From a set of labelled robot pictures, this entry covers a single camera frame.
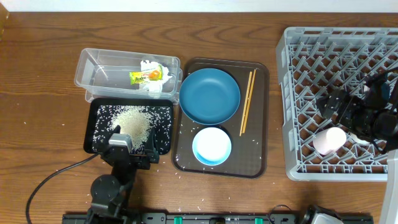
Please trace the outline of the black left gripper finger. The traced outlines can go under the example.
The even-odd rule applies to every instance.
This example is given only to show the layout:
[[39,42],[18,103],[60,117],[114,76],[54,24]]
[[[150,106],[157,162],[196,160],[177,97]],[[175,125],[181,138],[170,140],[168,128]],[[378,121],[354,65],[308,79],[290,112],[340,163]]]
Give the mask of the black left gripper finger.
[[145,143],[145,154],[147,156],[158,156],[159,155],[159,152],[157,150],[157,145],[156,145],[156,131],[154,128],[152,128],[149,131],[149,136]]
[[120,125],[117,125],[112,131],[110,131],[106,135],[105,139],[105,148],[109,149],[111,147],[119,147],[121,145],[121,137],[120,137]]

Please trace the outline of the pale pink cup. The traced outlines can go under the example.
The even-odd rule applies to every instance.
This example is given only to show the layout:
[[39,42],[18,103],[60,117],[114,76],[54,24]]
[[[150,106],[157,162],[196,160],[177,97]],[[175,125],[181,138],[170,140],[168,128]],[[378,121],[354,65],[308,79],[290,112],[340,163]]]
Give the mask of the pale pink cup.
[[317,152],[327,155],[336,152],[346,142],[346,133],[337,127],[332,127],[317,133],[313,139],[313,146]]

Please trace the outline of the white tissue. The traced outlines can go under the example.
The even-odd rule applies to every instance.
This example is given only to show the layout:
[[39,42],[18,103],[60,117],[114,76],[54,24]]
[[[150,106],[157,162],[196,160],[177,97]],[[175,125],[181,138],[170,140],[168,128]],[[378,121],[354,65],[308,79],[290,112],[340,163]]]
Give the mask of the white tissue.
[[162,92],[163,85],[171,79],[169,75],[170,71],[167,67],[163,66],[158,62],[151,62],[149,60],[143,60],[141,62],[142,72],[154,72],[155,70],[161,73],[161,78],[156,78],[154,81],[144,82],[139,85],[141,90],[151,91],[151,92]]

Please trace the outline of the light blue rice bowl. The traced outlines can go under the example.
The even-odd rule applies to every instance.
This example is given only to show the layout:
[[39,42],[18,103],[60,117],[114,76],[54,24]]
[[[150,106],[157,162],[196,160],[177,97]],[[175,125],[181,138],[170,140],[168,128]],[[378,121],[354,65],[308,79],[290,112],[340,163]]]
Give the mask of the light blue rice bowl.
[[193,155],[206,166],[218,166],[224,163],[231,154],[231,150],[232,141],[220,128],[204,128],[193,138]]

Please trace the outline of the yellow green snack wrapper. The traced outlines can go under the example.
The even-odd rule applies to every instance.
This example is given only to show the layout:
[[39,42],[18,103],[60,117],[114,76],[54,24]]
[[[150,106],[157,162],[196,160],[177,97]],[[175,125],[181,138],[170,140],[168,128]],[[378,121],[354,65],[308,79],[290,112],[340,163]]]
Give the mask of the yellow green snack wrapper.
[[158,65],[154,68],[150,68],[141,72],[130,72],[130,84],[140,84],[147,82],[159,81],[162,79],[163,71],[162,66]]

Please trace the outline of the dark blue plate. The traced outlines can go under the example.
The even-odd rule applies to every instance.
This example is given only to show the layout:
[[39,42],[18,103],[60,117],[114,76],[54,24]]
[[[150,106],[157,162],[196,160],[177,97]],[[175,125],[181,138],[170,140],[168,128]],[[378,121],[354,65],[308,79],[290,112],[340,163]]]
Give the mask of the dark blue plate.
[[236,80],[216,68],[203,68],[182,82],[179,103],[192,121],[216,125],[230,119],[238,110],[241,91]]

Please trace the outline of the wooden chopstick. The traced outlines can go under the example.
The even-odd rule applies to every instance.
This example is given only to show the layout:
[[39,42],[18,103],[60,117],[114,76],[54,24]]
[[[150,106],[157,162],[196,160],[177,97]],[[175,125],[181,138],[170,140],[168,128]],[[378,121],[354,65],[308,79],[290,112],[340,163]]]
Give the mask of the wooden chopstick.
[[239,131],[239,137],[243,133],[244,120],[245,120],[245,117],[246,117],[246,108],[247,108],[247,104],[248,104],[248,96],[249,96],[251,80],[252,80],[252,73],[253,73],[252,71],[249,72],[248,84],[247,84],[247,88],[246,88],[246,95],[245,95],[245,98],[244,98],[244,108],[243,108],[243,114],[242,114],[242,119],[241,119],[241,127],[240,127],[240,131]]
[[249,109],[250,109],[250,105],[251,105],[252,92],[254,89],[255,77],[256,77],[256,69],[254,69],[254,71],[252,73],[251,86],[250,86],[250,91],[249,91],[249,96],[248,96],[248,104],[247,104],[247,108],[246,108],[246,117],[244,120],[243,134],[246,132],[246,126],[247,126],[247,122],[248,122],[248,115],[249,115]]

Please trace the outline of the white cup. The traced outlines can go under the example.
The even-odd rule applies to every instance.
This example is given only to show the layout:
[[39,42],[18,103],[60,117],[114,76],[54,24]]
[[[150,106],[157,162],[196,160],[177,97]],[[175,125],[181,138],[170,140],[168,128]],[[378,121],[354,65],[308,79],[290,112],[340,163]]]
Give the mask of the white cup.
[[370,144],[370,142],[360,139],[354,133],[350,133],[350,136],[351,136],[352,140],[358,144]]

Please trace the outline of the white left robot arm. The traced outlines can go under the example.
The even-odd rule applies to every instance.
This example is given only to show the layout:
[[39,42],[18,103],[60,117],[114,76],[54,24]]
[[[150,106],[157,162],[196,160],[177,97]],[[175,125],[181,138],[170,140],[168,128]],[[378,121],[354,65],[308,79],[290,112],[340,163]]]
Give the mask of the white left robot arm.
[[156,133],[149,131],[144,155],[132,155],[132,139],[121,134],[116,126],[99,142],[92,142],[97,154],[112,167],[110,174],[101,175],[91,185],[91,206],[85,223],[134,223],[139,214],[128,209],[128,201],[138,170],[149,170],[159,162]]

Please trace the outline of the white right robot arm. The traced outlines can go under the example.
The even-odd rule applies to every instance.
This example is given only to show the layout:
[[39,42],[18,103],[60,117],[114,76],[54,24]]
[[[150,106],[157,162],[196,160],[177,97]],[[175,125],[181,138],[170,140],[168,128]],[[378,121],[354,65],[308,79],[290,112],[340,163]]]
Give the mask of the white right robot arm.
[[336,122],[359,139],[370,142],[387,155],[387,186],[380,223],[397,223],[397,85],[387,83],[388,74],[397,68],[365,78],[364,98],[344,90],[334,90],[316,100],[325,119],[337,114]]

